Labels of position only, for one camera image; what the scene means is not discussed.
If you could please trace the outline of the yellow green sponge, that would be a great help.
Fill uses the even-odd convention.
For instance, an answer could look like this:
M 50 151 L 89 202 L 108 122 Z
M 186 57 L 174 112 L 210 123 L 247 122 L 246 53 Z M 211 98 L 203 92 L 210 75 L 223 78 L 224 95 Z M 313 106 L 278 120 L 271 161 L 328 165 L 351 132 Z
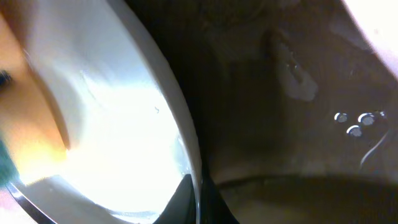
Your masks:
M 1 19 L 1 185 L 56 174 L 67 149 L 21 45 Z

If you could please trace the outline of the grey plate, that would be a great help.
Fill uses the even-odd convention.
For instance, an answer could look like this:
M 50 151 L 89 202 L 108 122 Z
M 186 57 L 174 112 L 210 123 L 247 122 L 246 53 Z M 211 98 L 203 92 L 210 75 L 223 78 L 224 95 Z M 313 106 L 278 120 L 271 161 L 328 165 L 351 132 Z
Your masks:
M 195 127 L 166 58 L 124 1 L 2 1 L 67 149 L 54 175 L 9 195 L 37 223 L 154 223 L 190 174 Z

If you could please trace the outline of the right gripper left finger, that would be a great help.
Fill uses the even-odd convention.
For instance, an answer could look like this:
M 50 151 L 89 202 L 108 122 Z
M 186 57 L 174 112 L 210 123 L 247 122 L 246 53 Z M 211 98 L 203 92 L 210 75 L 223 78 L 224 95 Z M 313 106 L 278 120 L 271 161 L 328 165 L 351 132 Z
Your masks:
M 192 177 L 187 174 L 154 224 L 196 224 L 197 208 Z

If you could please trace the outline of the cream plate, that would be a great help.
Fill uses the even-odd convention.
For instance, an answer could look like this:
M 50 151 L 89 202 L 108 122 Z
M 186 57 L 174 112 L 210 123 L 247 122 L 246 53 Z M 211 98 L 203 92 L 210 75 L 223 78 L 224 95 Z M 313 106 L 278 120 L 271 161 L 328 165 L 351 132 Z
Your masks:
M 397 0 L 343 0 L 356 25 L 397 77 Z

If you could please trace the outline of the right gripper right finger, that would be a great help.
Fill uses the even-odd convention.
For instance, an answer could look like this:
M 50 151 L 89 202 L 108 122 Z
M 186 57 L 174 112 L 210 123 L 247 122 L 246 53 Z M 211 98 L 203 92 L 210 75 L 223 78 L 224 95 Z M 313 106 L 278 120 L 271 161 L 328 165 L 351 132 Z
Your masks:
M 239 224 L 213 182 L 206 162 L 202 162 L 201 173 L 201 224 Z

